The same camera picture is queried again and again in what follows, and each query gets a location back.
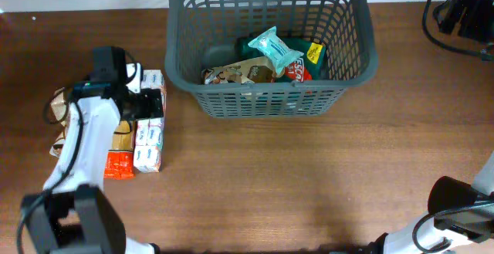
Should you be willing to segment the light teal wipes packet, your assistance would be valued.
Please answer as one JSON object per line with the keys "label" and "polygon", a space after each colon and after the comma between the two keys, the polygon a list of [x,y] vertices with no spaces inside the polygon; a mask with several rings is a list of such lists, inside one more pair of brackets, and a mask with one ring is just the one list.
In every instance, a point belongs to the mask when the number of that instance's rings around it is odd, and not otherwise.
{"label": "light teal wipes packet", "polygon": [[289,48],[276,33],[277,27],[273,26],[251,40],[248,46],[266,56],[274,65],[276,73],[280,74],[285,67],[302,57],[303,53]]}

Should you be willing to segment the green Nescafe coffee bag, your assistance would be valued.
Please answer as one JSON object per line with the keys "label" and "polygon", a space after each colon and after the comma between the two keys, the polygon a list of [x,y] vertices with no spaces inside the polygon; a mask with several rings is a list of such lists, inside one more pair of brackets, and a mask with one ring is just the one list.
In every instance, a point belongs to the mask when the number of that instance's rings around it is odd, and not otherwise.
{"label": "green Nescafe coffee bag", "polygon": [[[251,59],[263,57],[264,55],[257,49],[248,46],[251,38],[240,38],[235,44],[235,51],[241,59]],[[291,49],[303,53],[303,56],[294,63],[291,63],[282,76],[276,77],[277,83],[291,83],[292,81],[305,82],[318,80],[320,70],[324,61],[326,47],[314,42],[309,42],[298,38],[282,38],[282,41]]]}

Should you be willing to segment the Kleenex tissue multipack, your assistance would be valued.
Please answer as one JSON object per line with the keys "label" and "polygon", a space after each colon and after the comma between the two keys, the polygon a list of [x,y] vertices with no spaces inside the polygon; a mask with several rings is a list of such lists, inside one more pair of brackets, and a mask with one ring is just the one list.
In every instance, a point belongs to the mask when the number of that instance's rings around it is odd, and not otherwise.
{"label": "Kleenex tissue multipack", "polygon": [[141,89],[159,90],[163,115],[158,118],[138,120],[135,134],[134,167],[142,173],[159,172],[164,144],[164,121],[166,113],[166,86],[158,69],[144,71]]}

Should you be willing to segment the beige brown snack bag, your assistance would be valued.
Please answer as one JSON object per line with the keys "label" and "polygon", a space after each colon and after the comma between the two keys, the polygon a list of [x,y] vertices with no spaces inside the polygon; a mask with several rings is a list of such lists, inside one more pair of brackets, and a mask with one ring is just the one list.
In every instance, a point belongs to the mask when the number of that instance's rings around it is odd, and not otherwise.
{"label": "beige brown snack bag", "polygon": [[53,157],[59,157],[61,155],[63,146],[66,142],[70,115],[68,108],[68,93],[69,91],[65,87],[56,90],[53,94],[53,99],[50,100],[49,109],[46,113],[46,117],[50,124],[55,124],[62,128],[62,131],[49,149],[49,154]]}
{"label": "beige brown snack bag", "polygon": [[224,83],[273,83],[276,77],[277,74],[273,64],[265,56],[202,71],[204,85]]}

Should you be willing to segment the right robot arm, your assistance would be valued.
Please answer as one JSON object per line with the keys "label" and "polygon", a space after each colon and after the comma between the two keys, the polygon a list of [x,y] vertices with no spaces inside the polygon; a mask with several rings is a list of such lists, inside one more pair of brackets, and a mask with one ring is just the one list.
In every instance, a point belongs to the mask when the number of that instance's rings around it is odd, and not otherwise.
{"label": "right robot arm", "polygon": [[[493,0],[445,0],[432,15],[438,30],[457,35],[486,47],[480,51],[460,49],[438,41],[428,31],[427,0],[422,29],[435,45],[451,52],[493,61]],[[384,233],[358,253],[447,253],[458,246],[482,243],[493,238],[493,157],[490,157],[472,184],[444,176],[429,195],[428,210],[402,230]]]}

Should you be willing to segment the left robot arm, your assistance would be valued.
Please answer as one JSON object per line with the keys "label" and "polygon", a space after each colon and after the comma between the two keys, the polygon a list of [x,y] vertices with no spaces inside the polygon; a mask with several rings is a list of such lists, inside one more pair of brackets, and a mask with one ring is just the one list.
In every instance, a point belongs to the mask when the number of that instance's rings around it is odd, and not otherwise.
{"label": "left robot arm", "polygon": [[104,171],[113,136],[121,121],[164,115],[158,90],[128,89],[137,74],[127,72],[125,49],[102,46],[93,50],[93,71],[69,90],[65,144],[51,175],[37,194],[25,195],[15,234],[23,253],[23,232],[37,253],[149,253],[154,243],[126,234],[120,216],[103,193]]}

